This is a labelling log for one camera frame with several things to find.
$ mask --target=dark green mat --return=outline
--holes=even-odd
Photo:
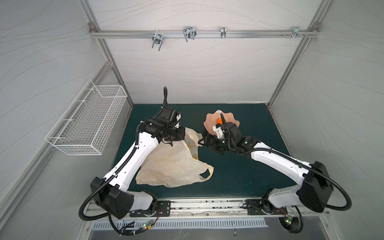
[[[125,130],[115,164],[123,157],[135,140],[136,126],[140,121],[152,117],[160,109],[160,104],[136,104],[133,107]],[[240,121],[239,129],[243,136],[253,136],[270,147],[288,154],[284,142],[265,104],[170,104],[182,114],[180,124],[198,133],[207,133],[203,122],[207,113],[220,109],[232,112]],[[136,176],[129,190],[149,191],[157,197],[244,197],[262,196],[268,188],[289,187],[295,184],[287,176],[252,159],[235,156],[231,153],[219,155],[205,147],[199,147],[199,160],[213,166],[214,173],[206,182],[167,188],[164,186],[137,185]]]

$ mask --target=red wire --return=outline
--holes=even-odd
[[[284,213],[284,215],[288,215],[288,213],[284,212],[282,209],[278,209],[278,210],[282,211]]]
[[[157,222],[157,220],[158,220],[159,217],[160,217],[160,209],[157,209],[157,210],[159,211],[159,214],[157,215],[157,218],[156,218],[155,222],[153,223],[153,225]]]

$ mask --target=metal ventilation slot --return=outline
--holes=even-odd
[[[118,228],[126,226],[135,220],[117,220],[114,221]],[[148,219],[139,219],[135,221],[133,229],[139,229]],[[254,218],[211,218],[211,219],[159,219],[152,229],[192,229],[192,228],[254,228],[268,227],[263,217]],[[93,230],[112,230],[108,220],[96,220]]]

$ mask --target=mounting plate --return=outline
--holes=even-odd
[[[246,199],[245,203],[255,206],[258,204],[259,201],[260,201],[260,199]],[[283,210],[284,212],[287,212],[287,209],[285,207],[281,207],[280,209]],[[248,215],[267,215],[267,214],[263,213],[261,210],[259,210],[259,209],[256,210],[252,207],[247,208],[247,214]],[[283,214],[283,213],[277,209],[271,215],[281,215],[281,214]]]
[[[160,209],[160,217],[169,217],[170,214],[170,201],[157,201],[157,209]],[[152,216],[143,214],[142,211],[136,210],[129,213],[130,217],[157,217],[159,214],[158,210]]]

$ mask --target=plastic bag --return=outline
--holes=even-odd
[[[180,187],[211,178],[214,168],[198,159],[198,144],[202,135],[185,128],[185,140],[170,144],[163,142],[148,155],[136,176],[137,184]],[[200,176],[208,169],[209,176]]]

